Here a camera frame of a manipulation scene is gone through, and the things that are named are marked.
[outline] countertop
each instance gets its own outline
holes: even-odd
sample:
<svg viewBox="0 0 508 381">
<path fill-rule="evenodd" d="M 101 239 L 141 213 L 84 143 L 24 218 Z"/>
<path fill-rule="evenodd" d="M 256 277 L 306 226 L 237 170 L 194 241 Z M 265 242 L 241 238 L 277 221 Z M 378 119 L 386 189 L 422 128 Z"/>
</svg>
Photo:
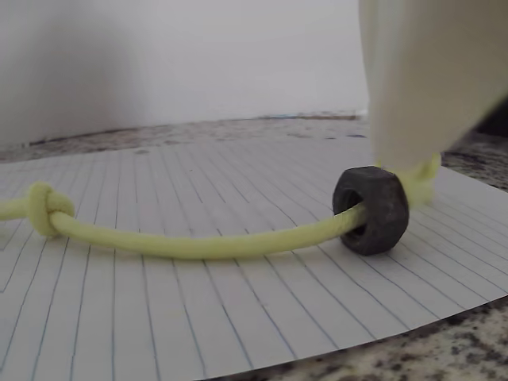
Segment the countertop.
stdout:
<svg viewBox="0 0 508 381">
<path fill-rule="evenodd" d="M 130 129 L 0 152 L 0 162 L 197 140 L 246 137 L 365 138 L 361 121 L 260 119 Z M 473 133 L 444 154 L 443 165 L 508 191 L 508 140 Z M 402 335 L 325 356 L 231 375 L 217 381 L 508 381 L 508 297 Z"/>
</svg>

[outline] paper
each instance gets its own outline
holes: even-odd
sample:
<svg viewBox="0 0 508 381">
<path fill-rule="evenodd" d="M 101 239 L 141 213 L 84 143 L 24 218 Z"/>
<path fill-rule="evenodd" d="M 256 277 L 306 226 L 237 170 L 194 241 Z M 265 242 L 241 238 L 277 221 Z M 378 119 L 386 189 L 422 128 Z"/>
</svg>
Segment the paper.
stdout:
<svg viewBox="0 0 508 381">
<path fill-rule="evenodd" d="M 77 218 L 203 237 L 327 218 L 365 139 L 238 140 L 0 165 L 0 195 L 37 180 Z M 0 224 L 0 379 L 192 380 L 389 337 L 508 291 L 508 196 L 442 169 L 431 206 L 388 255 L 339 240 L 257 260 L 126 255 L 28 221 Z"/>
</svg>

